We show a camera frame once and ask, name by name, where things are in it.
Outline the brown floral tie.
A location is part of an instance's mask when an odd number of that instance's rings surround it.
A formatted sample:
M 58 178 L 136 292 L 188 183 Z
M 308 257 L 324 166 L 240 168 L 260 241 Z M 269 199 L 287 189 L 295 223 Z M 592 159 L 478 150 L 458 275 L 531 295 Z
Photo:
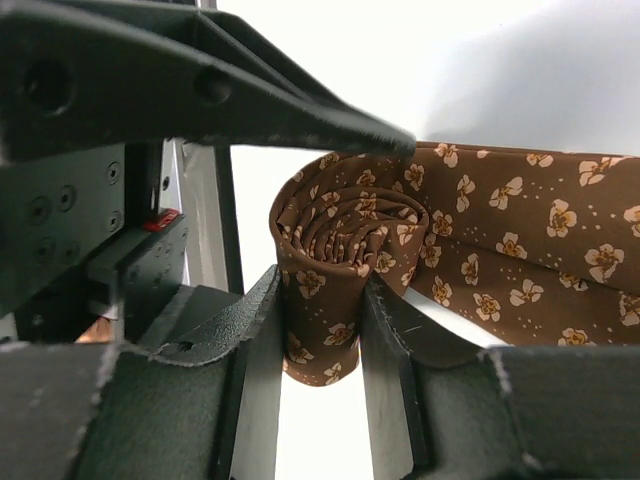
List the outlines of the brown floral tie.
M 639 161 L 421 142 L 409 159 L 332 152 L 277 195 L 284 369 L 314 387 L 358 363 L 379 275 L 510 345 L 639 341 Z

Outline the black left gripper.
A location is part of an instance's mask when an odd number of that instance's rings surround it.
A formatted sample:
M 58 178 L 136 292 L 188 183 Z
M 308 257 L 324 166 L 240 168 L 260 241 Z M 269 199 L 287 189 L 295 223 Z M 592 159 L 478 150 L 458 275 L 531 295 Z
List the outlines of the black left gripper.
M 1 169 L 5 337 L 75 340 L 100 317 L 141 339 L 176 294 L 188 227 L 122 145 Z

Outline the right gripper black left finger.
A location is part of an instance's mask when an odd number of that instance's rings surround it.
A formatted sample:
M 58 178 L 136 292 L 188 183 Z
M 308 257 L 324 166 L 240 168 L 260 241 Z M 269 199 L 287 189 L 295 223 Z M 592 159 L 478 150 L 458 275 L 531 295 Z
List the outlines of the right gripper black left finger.
M 272 479 L 281 397 L 280 276 L 136 358 L 137 479 Z

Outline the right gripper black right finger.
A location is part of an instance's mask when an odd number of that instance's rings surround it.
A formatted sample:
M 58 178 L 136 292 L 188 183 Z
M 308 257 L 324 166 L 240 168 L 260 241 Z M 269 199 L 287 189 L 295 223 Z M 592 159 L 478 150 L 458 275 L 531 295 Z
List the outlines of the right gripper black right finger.
M 427 328 L 462 361 L 425 365 L 397 331 L 406 325 Z M 361 352 L 375 478 L 494 478 L 495 385 L 476 346 L 373 277 L 363 294 Z

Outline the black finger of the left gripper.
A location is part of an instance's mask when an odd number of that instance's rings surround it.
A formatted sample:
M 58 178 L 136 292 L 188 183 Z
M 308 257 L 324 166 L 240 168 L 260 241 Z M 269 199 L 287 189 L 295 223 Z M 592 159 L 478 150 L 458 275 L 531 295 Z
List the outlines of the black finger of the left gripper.
M 1 140 L 14 161 L 170 138 L 409 156 L 240 18 L 155 1 L 5 1 Z

